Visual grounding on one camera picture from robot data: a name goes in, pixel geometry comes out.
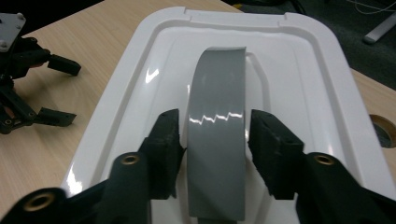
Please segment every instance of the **white cable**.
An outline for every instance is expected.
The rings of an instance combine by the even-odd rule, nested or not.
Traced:
[[[355,4],[355,9],[357,11],[359,11],[359,13],[364,14],[364,15],[372,15],[372,14],[376,14],[376,13],[380,13],[380,12],[384,12],[384,11],[388,11],[388,12],[395,12],[396,10],[389,10],[391,7],[396,5],[396,1],[392,4],[390,4],[390,6],[385,7],[385,8],[379,8],[379,7],[373,7],[373,6],[369,6],[369,5],[365,5],[363,3],[359,3],[357,0],[346,0],[347,2],[350,3],[354,3]],[[369,8],[373,8],[373,9],[377,9],[377,11],[372,11],[372,12],[364,12],[361,9],[358,8],[358,6],[363,6],[363,7],[369,7]]]

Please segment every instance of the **light wood surface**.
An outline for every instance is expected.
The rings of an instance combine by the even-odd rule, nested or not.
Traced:
[[[65,128],[35,124],[0,135],[0,217],[24,195],[61,185],[135,28],[149,14],[166,7],[238,11],[219,0],[106,0],[27,35],[37,38],[38,44],[51,53],[80,63],[82,69],[77,77],[46,65],[31,69],[27,77],[16,80],[18,95],[36,112],[43,106],[77,117]],[[368,110],[396,122],[395,91],[357,72],[354,76]],[[389,165],[396,168],[396,149],[384,151],[391,158]]]

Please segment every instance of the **gray curved object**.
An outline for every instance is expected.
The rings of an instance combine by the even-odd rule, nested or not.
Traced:
[[[187,144],[189,210],[200,223],[245,219],[244,110],[245,49],[206,50],[191,85]]]

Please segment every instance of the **white tray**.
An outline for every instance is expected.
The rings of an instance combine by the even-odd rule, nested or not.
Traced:
[[[137,151],[157,117],[186,109],[199,57],[208,48],[247,48],[246,136],[251,109],[276,115],[305,143],[334,155],[367,189],[396,199],[381,147],[334,34],[299,14],[257,15],[170,7],[145,18],[124,51],[64,178],[69,195],[107,178],[113,160]],[[294,201],[273,200],[247,149],[246,221],[299,223]],[[187,208],[186,163],[177,199],[153,201],[153,223],[196,223]]]

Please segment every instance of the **wooden tabletop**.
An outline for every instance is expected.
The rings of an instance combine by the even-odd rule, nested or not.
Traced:
[[[219,0],[106,0],[26,36],[52,54],[74,60],[77,77],[46,65],[17,79],[17,94],[38,112],[41,107],[77,114],[73,124],[60,128],[34,124],[0,135],[0,217],[24,195],[60,187],[78,143],[106,84],[137,25],[166,7],[211,11],[237,9]],[[396,123],[396,92],[353,71],[369,113]],[[396,176],[396,149],[384,149]]]

